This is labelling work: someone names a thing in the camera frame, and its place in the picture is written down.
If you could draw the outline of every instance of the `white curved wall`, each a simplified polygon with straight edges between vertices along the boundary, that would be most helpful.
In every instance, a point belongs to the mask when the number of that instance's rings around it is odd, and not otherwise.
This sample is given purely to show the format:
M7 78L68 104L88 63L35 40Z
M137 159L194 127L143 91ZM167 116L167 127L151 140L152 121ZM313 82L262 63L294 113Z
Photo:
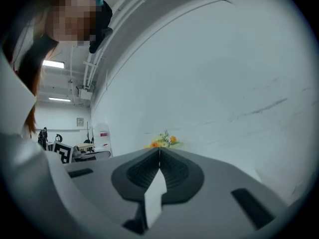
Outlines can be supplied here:
M92 112L114 156L168 129L185 150L231 163L287 203L314 170L318 89L311 37L271 0L219 1L165 26Z

